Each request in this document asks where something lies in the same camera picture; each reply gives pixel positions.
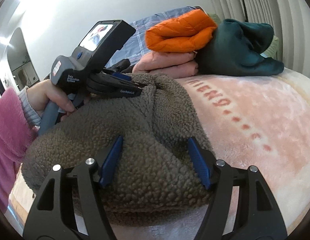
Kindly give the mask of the person's left hand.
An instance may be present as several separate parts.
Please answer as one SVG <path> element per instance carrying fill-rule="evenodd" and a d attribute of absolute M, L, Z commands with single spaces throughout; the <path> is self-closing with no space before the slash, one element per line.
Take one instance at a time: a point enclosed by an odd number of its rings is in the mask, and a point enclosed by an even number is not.
<path fill-rule="evenodd" d="M 67 95 L 50 80 L 37 83 L 33 87 L 26 89 L 26 93 L 31 107 L 40 117 L 42 117 L 49 101 L 55 103 L 59 108 L 64 110 L 66 114 L 75 111 L 75 107 Z"/>

